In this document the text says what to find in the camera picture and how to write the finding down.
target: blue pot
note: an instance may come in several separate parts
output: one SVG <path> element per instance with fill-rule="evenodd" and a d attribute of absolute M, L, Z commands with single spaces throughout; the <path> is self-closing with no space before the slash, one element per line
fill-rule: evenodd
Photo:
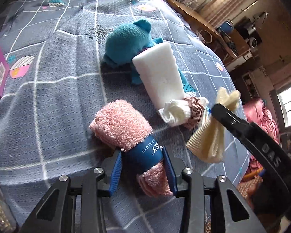
<path fill-rule="evenodd" d="M 227 35 L 234 30 L 234 23 L 231 20 L 226 20 L 219 29 L 223 30 Z"/>

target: plush toy head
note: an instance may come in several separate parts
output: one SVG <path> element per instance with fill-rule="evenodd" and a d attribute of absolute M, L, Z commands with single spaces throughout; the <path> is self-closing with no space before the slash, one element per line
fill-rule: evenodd
<path fill-rule="evenodd" d="M 132 58 L 144 48 L 156 44 L 150 31 L 151 24 L 145 19 L 120 25 L 108 36 L 104 61 L 112 68 L 131 63 Z"/>

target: bed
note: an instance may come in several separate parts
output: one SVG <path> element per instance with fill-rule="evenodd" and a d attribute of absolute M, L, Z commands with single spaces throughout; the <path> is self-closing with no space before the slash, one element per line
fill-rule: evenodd
<path fill-rule="evenodd" d="M 192 132 L 159 118 L 143 85 L 130 84 L 129 66 L 101 63 L 109 31 L 140 18 L 151 22 L 153 38 L 171 44 L 210 106 L 219 87 L 235 89 L 221 60 L 164 0 L 16 0 L 0 15 L 0 46 L 11 69 L 0 100 L 0 186 L 20 225 L 56 178 L 82 176 L 109 153 L 88 126 L 116 99 L 130 102 L 160 144 L 199 173 L 224 174 L 237 185 L 246 172 L 248 151 L 229 132 L 224 161 L 200 161 L 185 147 Z M 245 118 L 241 103 L 236 114 Z M 125 167 L 117 192 L 103 203 L 108 232 L 179 231 L 183 200 L 147 197 Z M 79 209 L 76 217 L 78 231 Z"/>

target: silver screw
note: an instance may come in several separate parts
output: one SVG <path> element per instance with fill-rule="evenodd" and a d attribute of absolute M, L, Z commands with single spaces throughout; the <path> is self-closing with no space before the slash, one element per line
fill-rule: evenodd
<path fill-rule="evenodd" d="M 224 176 L 224 175 L 220 175 L 218 177 L 218 179 L 219 179 L 220 182 L 225 182 L 227 180 L 226 176 Z"/>
<path fill-rule="evenodd" d="M 66 181 L 68 179 L 68 176 L 67 175 L 61 175 L 60 177 L 59 177 L 59 180 L 60 181 Z"/>
<path fill-rule="evenodd" d="M 183 171 L 186 173 L 186 174 L 191 174 L 193 172 L 193 169 L 191 168 L 184 168 Z"/>
<path fill-rule="evenodd" d="M 101 167 L 96 167 L 94 169 L 94 173 L 97 173 L 97 174 L 102 173 L 102 171 L 103 171 L 103 169 Z"/>

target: blue paper band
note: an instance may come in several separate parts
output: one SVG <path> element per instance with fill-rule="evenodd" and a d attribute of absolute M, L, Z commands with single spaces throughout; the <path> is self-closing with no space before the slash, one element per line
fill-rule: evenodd
<path fill-rule="evenodd" d="M 163 159 L 162 150 L 152 135 L 125 153 L 137 174 L 143 174 Z"/>

